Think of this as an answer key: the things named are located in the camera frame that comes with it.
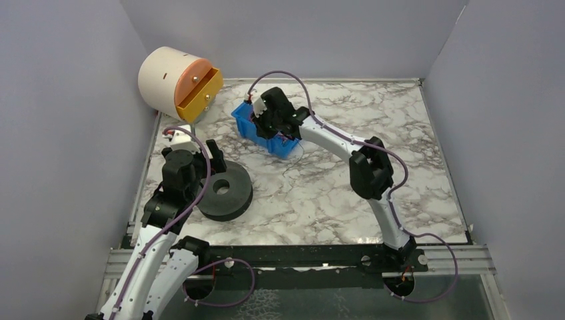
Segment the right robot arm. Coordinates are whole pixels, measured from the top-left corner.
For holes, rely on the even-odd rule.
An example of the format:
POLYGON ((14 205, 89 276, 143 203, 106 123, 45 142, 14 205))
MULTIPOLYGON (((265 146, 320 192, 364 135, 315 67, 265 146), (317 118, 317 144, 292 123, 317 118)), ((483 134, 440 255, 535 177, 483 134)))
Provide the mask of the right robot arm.
POLYGON ((377 137, 361 139, 337 129, 307 107, 294 108, 279 87, 262 93, 251 102, 251 107, 251 119, 259 137, 270 139, 282 134, 291 140, 309 141, 348 164, 350 186, 368 201, 382 232, 385 261, 399 269, 408 265, 416 241, 394 210, 394 170, 383 142, 377 137))

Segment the black cable spool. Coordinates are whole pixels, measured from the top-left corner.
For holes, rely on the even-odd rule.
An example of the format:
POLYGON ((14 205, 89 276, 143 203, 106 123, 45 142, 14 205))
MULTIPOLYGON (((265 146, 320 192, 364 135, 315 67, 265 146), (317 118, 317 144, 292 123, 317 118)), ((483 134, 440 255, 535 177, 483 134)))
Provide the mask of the black cable spool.
POLYGON ((209 186, 197 208, 213 221, 231 221, 240 217, 253 200, 253 183, 239 163, 225 161, 227 170, 211 176, 209 186))

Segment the blue plastic bin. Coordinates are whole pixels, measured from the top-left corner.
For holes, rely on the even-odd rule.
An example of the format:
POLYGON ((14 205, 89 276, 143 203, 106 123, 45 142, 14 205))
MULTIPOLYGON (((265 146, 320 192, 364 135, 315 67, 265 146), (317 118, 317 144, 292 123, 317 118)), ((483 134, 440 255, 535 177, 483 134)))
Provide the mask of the blue plastic bin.
POLYGON ((253 107, 249 103, 242 102, 231 112, 231 116, 235 119, 237 131, 242 138, 262 147, 271 155, 286 159, 298 146, 298 139, 292 140, 282 133, 277 133, 267 139, 266 131, 257 126, 253 107))

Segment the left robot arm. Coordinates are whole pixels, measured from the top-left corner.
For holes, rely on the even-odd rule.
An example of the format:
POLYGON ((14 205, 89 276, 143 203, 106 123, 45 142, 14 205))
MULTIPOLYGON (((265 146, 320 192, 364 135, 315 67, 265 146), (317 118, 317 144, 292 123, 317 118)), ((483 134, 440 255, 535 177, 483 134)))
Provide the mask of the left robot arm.
POLYGON ((177 261, 159 275, 185 221, 202 199, 209 179, 227 165, 215 140, 191 148, 172 144, 162 151, 163 179, 144 206, 142 226, 130 259, 107 302, 87 319, 157 319, 203 250, 175 249, 177 261))

